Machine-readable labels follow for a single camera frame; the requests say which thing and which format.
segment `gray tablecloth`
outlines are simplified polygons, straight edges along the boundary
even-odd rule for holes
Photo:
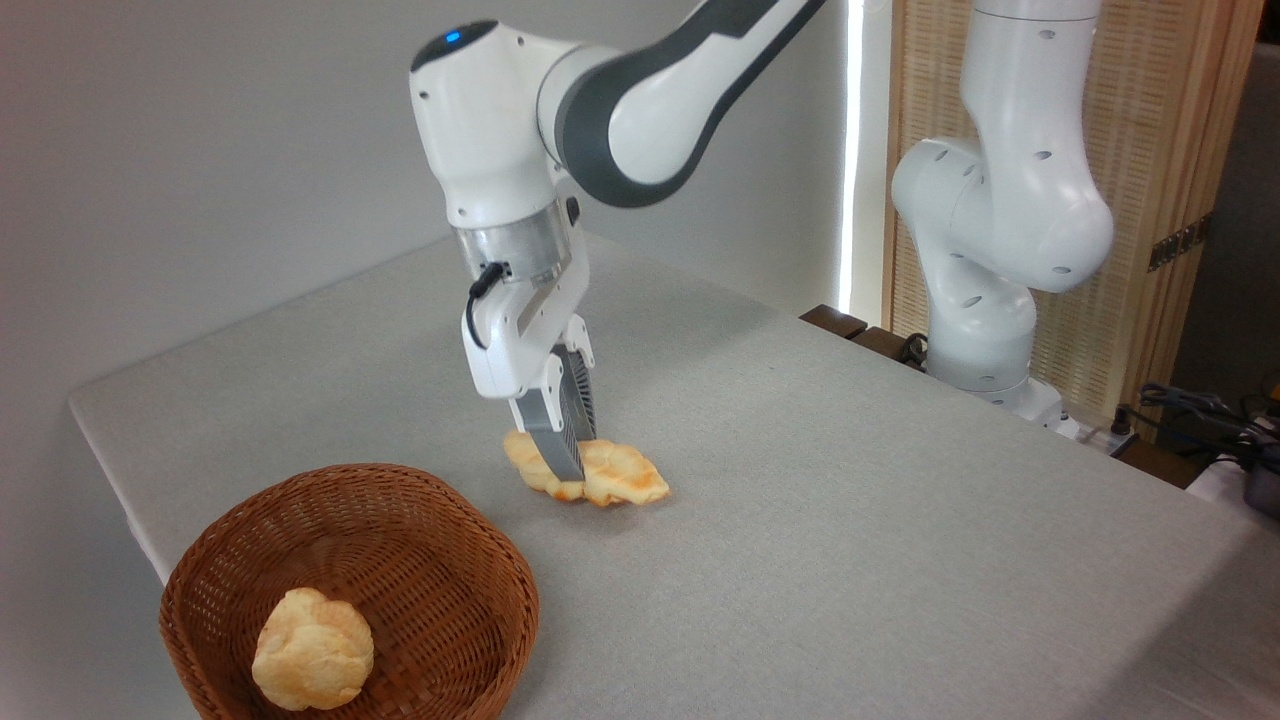
[[[603,437],[673,497],[529,491],[475,395],[440,243],[81,388],[161,578],[335,462],[445,479],[529,559],[512,717],[1263,717],[1280,542],[763,305],[591,240]]]

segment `black cable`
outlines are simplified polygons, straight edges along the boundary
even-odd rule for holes
[[[1179,430],[1179,429],[1176,429],[1176,428],[1174,428],[1174,427],[1171,427],[1169,424],[1161,423],[1158,420],[1152,420],[1151,418],[1143,415],[1142,413],[1138,413],[1130,405],[1120,405],[1117,407],[1121,409],[1121,410],[1124,410],[1129,415],[1129,418],[1133,418],[1135,420],[1142,420],[1143,423],[1146,423],[1146,424],[1148,424],[1148,425],[1151,425],[1151,427],[1153,427],[1153,428],[1156,428],[1158,430],[1169,432],[1170,434],[1178,437],[1179,439],[1183,439],[1183,441],[1193,443],[1193,445],[1198,445],[1198,446],[1208,448],[1208,450],[1213,450],[1213,451],[1219,452],[1220,455],[1230,455],[1231,457],[1235,457],[1236,460],[1248,460],[1249,462],[1262,462],[1267,468],[1271,468],[1272,464],[1276,461],[1276,459],[1275,459],[1275,456],[1272,454],[1267,454],[1266,451],[1254,452],[1254,448],[1257,446],[1253,445],[1253,443],[1243,443],[1242,442],[1242,443],[1236,443],[1234,446],[1221,445],[1221,443],[1217,443],[1217,442],[1213,442],[1213,441],[1208,441],[1208,439],[1204,439],[1204,438],[1201,438],[1201,437],[1187,434],[1185,432]]]
[[[480,270],[480,277],[471,283],[471,290],[467,291],[467,332],[471,333],[471,340],[480,350],[489,350],[489,346],[480,342],[480,333],[476,332],[475,304],[476,300],[488,295],[493,286],[498,284],[498,279],[506,272],[507,268],[502,263],[489,263],[484,270]]]
[[[906,336],[906,342],[902,343],[902,350],[899,351],[897,361],[913,361],[923,368],[924,359],[928,355],[928,345],[929,336],[924,333],[911,333]]]

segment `bread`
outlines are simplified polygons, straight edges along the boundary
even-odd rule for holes
[[[276,603],[257,637],[253,682],[285,710],[351,702],[374,669],[374,639],[355,607],[314,588]]]
[[[639,450],[607,439],[577,443],[586,480],[561,482],[543,460],[529,433],[512,430],[502,441],[507,459],[529,487],[556,500],[571,502],[585,497],[600,507],[614,502],[646,505],[671,495],[671,487]]]

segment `wicker basket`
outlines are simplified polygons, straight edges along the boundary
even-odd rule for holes
[[[334,710],[280,710],[250,673],[268,615],[300,585],[372,630],[372,674]],[[160,632],[202,717],[497,717],[532,651],[538,591],[511,541],[440,479],[335,465],[210,525],[169,578]]]

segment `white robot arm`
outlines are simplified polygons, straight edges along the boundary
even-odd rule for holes
[[[893,174],[929,295],[929,374],[1050,428],[1064,421],[1061,397],[1029,377],[1028,287],[1083,283],[1114,236],[1082,128],[1100,9],[975,0],[960,91],[980,143],[925,140]]]
[[[598,200],[658,202],[692,174],[721,118],[823,0],[705,0],[628,54],[483,20],[413,59],[411,99],[475,279],[462,341],[477,392],[511,402],[563,480],[595,434],[586,251],[567,170]]]

